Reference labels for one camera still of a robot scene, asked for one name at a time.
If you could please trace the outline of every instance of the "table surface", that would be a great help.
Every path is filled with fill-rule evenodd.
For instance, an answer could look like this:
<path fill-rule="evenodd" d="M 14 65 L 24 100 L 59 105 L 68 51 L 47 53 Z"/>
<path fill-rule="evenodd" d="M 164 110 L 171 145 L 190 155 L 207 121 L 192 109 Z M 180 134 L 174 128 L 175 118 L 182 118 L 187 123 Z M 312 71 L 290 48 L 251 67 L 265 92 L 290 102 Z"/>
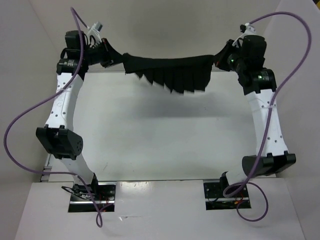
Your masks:
<path fill-rule="evenodd" d="M 269 212 L 259 222 L 246 222 L 233 210 L 206 210 L 203 181 L 118 182 L 114 212 L 68 213 L 71 182 L 33 183 L 15 240 L 304 240 L 282 178 L 255 179 L 269 200 Z M 247 218 L 265 210 L 261 193 L 248 186 L 252 209 Z"/>
<path fill-rule="evenodd" d="M 99 181 L 219 178 L 256 152 L 250 107 L 233 72 L 213 72 L 205 92 L 184 95 L 134 74 L 88 73 L 74 131 Z M 52 170 L 66 168 L 56 160 Z"/>

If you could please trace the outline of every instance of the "cable connector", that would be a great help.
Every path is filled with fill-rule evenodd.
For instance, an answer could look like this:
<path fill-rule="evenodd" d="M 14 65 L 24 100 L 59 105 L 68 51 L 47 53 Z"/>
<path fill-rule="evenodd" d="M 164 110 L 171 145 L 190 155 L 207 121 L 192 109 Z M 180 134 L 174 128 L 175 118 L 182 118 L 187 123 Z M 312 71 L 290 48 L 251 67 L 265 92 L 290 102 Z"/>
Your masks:
<path fill-rule="evenodd" d="M 88 33 L 86 35 L 88 37 L 93 36 L 97 42 L 101 43 L 102 39 L 100 37 L 100 31 L 102 27 L 103 25 L 97 21 L 92 27 L 88 27 Z"/>

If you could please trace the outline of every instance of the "wall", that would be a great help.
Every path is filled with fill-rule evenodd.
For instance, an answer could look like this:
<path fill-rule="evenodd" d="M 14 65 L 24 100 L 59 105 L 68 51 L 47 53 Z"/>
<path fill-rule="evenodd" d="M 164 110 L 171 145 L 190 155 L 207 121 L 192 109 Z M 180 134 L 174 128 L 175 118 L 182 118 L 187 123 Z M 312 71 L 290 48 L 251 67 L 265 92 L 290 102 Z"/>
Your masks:
<path fill-rule="evenodd" d="M 55 48 L 75 28 L 73 6 L 90 26 L 103 24 L 101 36 L 120 53 L 149 58 L 183 58 L 216 54 L 239 26 L 273 12 L 280 0 L 30 0 Z M 268 21 L 258 24 L 261 32 Z M 123 70 L 123 66 L 108 68 Z M 104 71 L 97 65 L 91 70 Z"/>
<path fill-rule="evenodd" d="M 278 97 L 281 128 L 297 163 L 281 176 L 286 182 L 307 240 L 319 239 L 320 206 L 320 11 L 312 0 L 282 0 L 277 11 L 293 12 L 309 24 L 312 47 L 302 68 Z M 292 17 L 277 16 L 265 32 L 268 44 L 266 66 L 274 70 L 280 83 L 303 56 L 307 35 Z"/>
<path fill-rule="evenodd" d="M 58 53 L 32 6 L 25 0 L 1 1 L 0 136 L 23 110 L 54 93 Z M 20 120 L 9 135 L 9 148 L 24 165 L 41 170 L 46 153 L 35 137 L 50 105 Z M 0 239 L 14 239 L 32 182 L 39 176 L 20 170 L 0 146 Z"/>

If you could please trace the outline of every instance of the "black fabric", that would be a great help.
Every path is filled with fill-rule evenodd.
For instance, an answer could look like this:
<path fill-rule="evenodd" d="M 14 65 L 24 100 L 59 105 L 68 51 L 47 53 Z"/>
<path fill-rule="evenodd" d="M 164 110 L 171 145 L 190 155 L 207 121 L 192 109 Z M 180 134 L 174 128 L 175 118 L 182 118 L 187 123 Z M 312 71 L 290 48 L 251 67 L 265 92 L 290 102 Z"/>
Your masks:
<path fill-rule="evenodd" d="M 123 54 L 123 66 L 127 74 L 143 75 L 153 84 L 166 85 L 170 91 L 184 93 L 205 91 L 211 77 L 215 56 L 203 55 L 174 59 L 154 59 Z"/>

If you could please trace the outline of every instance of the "cable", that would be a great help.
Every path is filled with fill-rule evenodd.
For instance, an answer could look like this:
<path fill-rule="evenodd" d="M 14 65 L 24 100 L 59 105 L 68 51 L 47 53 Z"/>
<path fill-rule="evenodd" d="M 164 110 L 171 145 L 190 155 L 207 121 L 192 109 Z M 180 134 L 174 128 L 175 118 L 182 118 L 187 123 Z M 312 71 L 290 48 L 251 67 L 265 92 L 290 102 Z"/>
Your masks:
<path fill-rule="evenodd" d="M 82 32 L 81 32 L 81 28 L 79 26 L 79 22 L 78 22 L 78 19 L 77 17 L 79 18 L 79 20 L 82 22 L 82 24 L 87 27 L 87 25 L 83 22 L 83 20 L 79 17 L 79 15 L 77 14 L 76 10 L 71 7 L 71 12 L 72 12 L 72 16 L 74 18 L 74 21 L 75 21 L 75 24 L 76 24 L 76 28 L 79 32 L 79 35 L 81 36 Z M 41 175 L 50 175 L 50 174 L 65 174 L 65 175 L 72 175 L 72 176 L 76 176 L 84 185 L 86 191 L 88 192 L 91 200 L 92 200 L 92 203 L 94 205 L 94 208 L 96 209 L 96 212 L 97 212 L 97 216 L 96 216 L 96 224 L 99 228 L 102 228 L 103 226 L 103 220 L 102 220 L 102 216 L 101 216 L 101 212 L 98 208 L 98 205 L 96 204 L 95 202 L 95 198 L 93 197 L 93 195 L 91 194 L 91 191 L 89 189 L 89 187 L 86 185 L 85 181 L 82 179 L 81 176 L 73 173 L 73 172 L 59 172 L 59 171 L 56 171 L 56 172 L 45 172 L 45 171 L 37 171 L 37 170 L 33 170 L 33 169 L 30 169 L 24 165 L 22 165 L 21 163 L 19 163 L 11 154 L 11 152 L 9 151 L 9 148 L 8 148 L 8 135 L 9 135 L 9 132 L 10 132 L 10 129 L 12 128 L 12 126 L 20 119 L 22 118 L 24 115 L 26 115 L 27 113 L 29 113 L 30 111 L 36 109 L 37 107 L 49 102 L 50 100 L 56 98 L 57 96 L 59 96 L 60 94 L 62 94 L 64 92 L 64 90 L 66 90 L 68 88 L 68 86 L 73 82 L 73 80 L 76 78 L 78 72 L 80 71 L 80 68 L 81 68 L 81 65 L 82 65 L 82 61 L 84 59 L 84 41 L 83 41 L 83 38 L 80 37 L 80 59 L 79 59 L 79 63 L 78 63 L 78 66 L 73 74 L 73 76 L 71 77 L 71 79 L 67 82 L 67 84 L 62 88 L 62 90 L 58 91 L 56 94 L 48 97 L 47 99 L 37 103 L 36 105 L 28 108 L 27 110 L 25 110 L 24 112 L 22 112 L 21 114 L 19 114 L 15 119 L 12 120 L 12 122 L 8 125 L 5 133 L 4 133 L 4 136 L 3 136 L 3 146 L 4 146 L 4 150 L 6 152 L 6 154 L 9 156 L 9 158 L 17 165 L 19 166 L 20 168 L 22 168 L 23 170 L 26 170 L 30 173 L 33 173 L 33 174 L 41 174 Z"/>
<path fill-rule="evenodd" d="M 271 106 L 274 104 L 274 102 L 276 100 L 276 96 L 278 95 L 279 91 L 289 81 L 289 79 L 297 72 L 297 70 L 302 66 L 302 64 L 306 60 L 306 58 L 307 58 L 307 56 L 308 56 L 308 54 L 310 52 L 310 47 L 311 47 L 311 43 L 312 43 L 311 31 L 310 31 L 310 28 L 309 28 L 308 24 L 300 16 L 298 16 L 298 15 L 292 13 L 292 12 L 278 11 L 278 12 L 269 13 L 267 15 L 261 16 L 261 17 L 255 19 L 255 20 L 251 21 L 250 24 L 254 24 L 255 22 L 258 22 L 258 21 L 260 21 L 262 19 L 265 19 L 265 18 L 268 18 L 268 17 L 271 17 L 271 16 L 275 16 L 275 15 L 288 15 L 288 16 L 294 17 L 300 23 L 302 23 L 302 25 L 304 26 L 304 28 L 306 30 L 307 36 L 308 36 L 308 43 L 307 43 L 307 47 L 306 47 L 305 53 L 304 53 L 302 59 L 300 60 L 300 62 L 298 63 L 298 65 L 293 69 L 293 71 L 284 79 L 284 81 L 276 89 L 274 95 L 272 96 L 272 98 L 270 100 L 270 105 Z M 254 220 L 247 219 L 247 218 L 243 217 L 239 213 L 238 206 L 237 206 L 237 212 L 238 212 L 239 216 L 242 219 L 244 219 L 246 221 L 249 221 L 249 222 L 257 222 L 257 221 L 263 219 L 266 216 L 266 214 L 268 212 L 268 209 L 269 209 L 268 200 L 267 200 L 267 197 L 266 197 L 264 191 L 258 185 L 256 185 L 255 183 L 249 182 L 249 180 L 253 177 L 253 175 L 254 175 L 254 173 L 255 173 L 255 171 L 257 169 L 260 157 L 262 155 L 262 151 L 263 151 L 263 149 L 265 147 L 267 136 L 268 136 L 268 131 L 269 131 L 269 126 L 270 126 L 270 121 L 271 121 L 271 114 L 272 114 L 272 108 L 269 108 L 268 115 L 267 115 L 267 120 L 266 120 L 266 124 L 265 124 L 265 130 L 264 130 L 264 134 L 263 134 L 263 138 L 262 138 L 262 142 L 261 142 L 261 146 L 260 146 L 259 152 L 258 152 L 258 154 L 256 156 L 256 159 L 255 159 L 255 162 L 253 164 L 253 167 L 252 167 L 250 173 L 248 174 L 246 180 L 244 180 L 243 182 L 237 182 L 237 183 L 231 184 L 228 187 L 226 187 L 224 189 L 224 191 L 223 191 L 223 196 L 225 198 L 230 198 L 230 197 L 234 196 L 235 194 L 239 193 L 246 186 L 246 184 L 254 185 L 255 187 L 257 187 L 261 191 L 261 193 L 263 194 L 263 196 L 264 196 L 264 198 L 266 200 L 266 203 L 267 203 L 267 207 L 265 209 L 265 213 L 262 215 L 262 217 L 259 217 L 258 219 L 254 219 Z M 236 190 L 234 190 L 233 192 L 227 194 L 228 190 L 230 190 L 232 187 L 237 187 L 237 186 L 239 186 L 239 187 Z"/>

